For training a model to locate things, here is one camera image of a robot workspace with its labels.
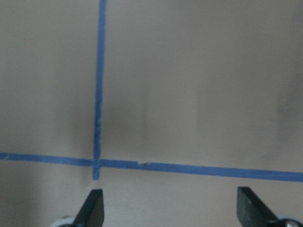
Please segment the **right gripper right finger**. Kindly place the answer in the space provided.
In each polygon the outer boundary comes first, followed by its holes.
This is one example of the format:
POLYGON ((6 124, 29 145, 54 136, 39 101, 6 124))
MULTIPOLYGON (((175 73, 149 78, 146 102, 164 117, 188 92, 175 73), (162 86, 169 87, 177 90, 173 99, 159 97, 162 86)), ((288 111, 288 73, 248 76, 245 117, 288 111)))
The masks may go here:
POLYGON ((237 189, 237 218, 243 227, 281 227, 277 216, 249 187, 237 189))

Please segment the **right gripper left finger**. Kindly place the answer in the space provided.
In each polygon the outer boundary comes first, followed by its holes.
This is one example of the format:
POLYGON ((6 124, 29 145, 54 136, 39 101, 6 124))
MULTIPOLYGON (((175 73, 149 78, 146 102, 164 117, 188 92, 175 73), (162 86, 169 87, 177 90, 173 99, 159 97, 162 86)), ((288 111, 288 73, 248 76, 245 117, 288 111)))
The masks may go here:
POLYGON ((102 189, 91 190, 73 221, 74 227, 102 227, 105 219, 102 189))

